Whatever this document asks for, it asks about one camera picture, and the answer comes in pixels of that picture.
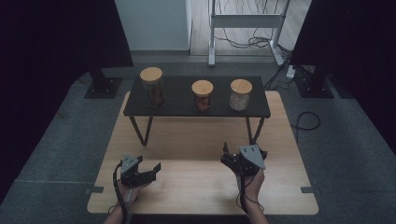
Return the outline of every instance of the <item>wooden lid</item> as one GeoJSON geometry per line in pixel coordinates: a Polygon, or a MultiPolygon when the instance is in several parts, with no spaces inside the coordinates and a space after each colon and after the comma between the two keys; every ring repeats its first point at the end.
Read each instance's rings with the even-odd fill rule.
{"type": "Polygon", "coordinates": [[[250,93],[253,89],[251,83],[244,79],[236,79],[231,83],[231,89],[240,94],[250,93]]]}
{"type": "Polygon", "coordinates": [[[140,77],[147,83],[156,83],[163,76],[163,71],[157,67],[148,67],[140,73],[140,77]]]}
{"type": "Polygon", "coordinates": [[[197,96],[208,96],[213,91],[213,84],[207,80],[198,80],[191,86],[192,91],[197,96]]]}

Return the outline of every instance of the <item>table leg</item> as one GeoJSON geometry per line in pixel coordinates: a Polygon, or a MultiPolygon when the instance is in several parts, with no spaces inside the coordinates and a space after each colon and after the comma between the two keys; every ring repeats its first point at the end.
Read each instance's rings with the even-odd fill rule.
{"type": "Polygon", "coordinates": [[[262,131],[262,125],[264,124],[264,118],[260,119],[259,126],[257,127],[256,133],[254,134],[254,137],[252,137],[251,134],[251,128],[250,128],[250,119],[246,118],[247,121],[247,135],[248,135],[248,141],[251,145],[255,145],[257,142],[257,138],[260,136],[260,132],[262,131]]]}
{"type": "Polygon", "coordinates": [[[247,135],[248,135],[248,141],[251,145],[253,145],[254,143],[252,143],[252,136],[251,136],[251,128],[250,128],[250,119],[248,117],[245,118],[247,121],[247,135]]]}
{"type": "Polygon", "coordinates": [[[148,144],[148,141],[149,141],[149,131],[151,129],[151,123],[152,123],[153,117],[149,117],[149,119],[148,119],[148,127],[146,129],[145,139],[143,139],[143,135],[140,132],[139,127],[137,126],[137,123],[136,123],[136,120],[134,119],[134,117],[131,116],[131,117],[129,117],[129,119],[131,120],[132,125],[134,125],[134,130],[137,133],[137,137],[139,137],[140,143],[145,147],[148,144]]]}

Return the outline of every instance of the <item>metal rack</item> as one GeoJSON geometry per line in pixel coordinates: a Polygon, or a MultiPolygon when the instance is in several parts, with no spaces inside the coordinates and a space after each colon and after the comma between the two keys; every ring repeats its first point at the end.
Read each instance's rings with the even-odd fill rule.
{"type": "Polygon", "coordinates": [[[210,40],[209,40],[209,66],[215,66],[215,28],[276,28],[274,38],[270,41],[270,48],[276,59],[276,63],[281,65],[283,59],[277,42],[282,31],[283,23],[286,19],[290,0],[287,0],[280,14],[263,15],[217,15],[216,0],[212,0],[212,14],[210,16],[210,40]]]}

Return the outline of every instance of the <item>jar with dark contents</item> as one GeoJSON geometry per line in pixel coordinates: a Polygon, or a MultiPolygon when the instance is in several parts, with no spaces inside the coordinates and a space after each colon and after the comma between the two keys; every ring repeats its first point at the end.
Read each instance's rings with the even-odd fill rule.
{"type": "Polygon", "coordinates": [[[230,107],[236,111],[248,108],[248,100],[252,85],[244,79],[236,79],[231,83],[230,107]]]}
{"type": "Polygon", "coordinates": [[[198,80],[191,86],[194,92],[194,108],[197,111],[206,111],[210,107],[210,94],[213,84],[207,80],[198,80]]]}
{"type": "Polygon", "coordinates": [[[140,73],[148,96],[148,104],[154,108],[165,104],[165,90],[163,87],[163,71],[157,67],[149,67],[140,73]]]}

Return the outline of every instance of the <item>wooden table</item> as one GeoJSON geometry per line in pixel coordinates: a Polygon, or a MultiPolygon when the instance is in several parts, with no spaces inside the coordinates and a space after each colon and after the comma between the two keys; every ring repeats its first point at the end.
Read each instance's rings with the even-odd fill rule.
{"type": "MultiPolygon", "coordinates": [[[[268,151],[260,203],[268,215],[314,215],[318,205],[313,193],[302,193],[301,188],[310,187],[310,183],[280,95],[275,91],[265,94],[271,118],[264,123],[257,139],[259,146],[268,151]]],[[[233,153],[237,153],[239,146],[248,145],[245,119],[158,117],[151,127],[150,141],[143,147],[128,117],[122,113],[128,97],[129,93],[95,182],[96,187],[104,190],[92,193],[88,211],[107,213],[115,204],[112,173],[128,153],[144,157],[139,164],[140,172],[162,163],[157,181],[142,190],[134,213],[243,215],[235,204],[238,194],[235,176],[219,158],[224,142],[233,153]]],[[[136,118],[137,123],[148,120],[136,118]]],[[[252,119],[252,128],[258,123],[259,119],[252,119]]]]}

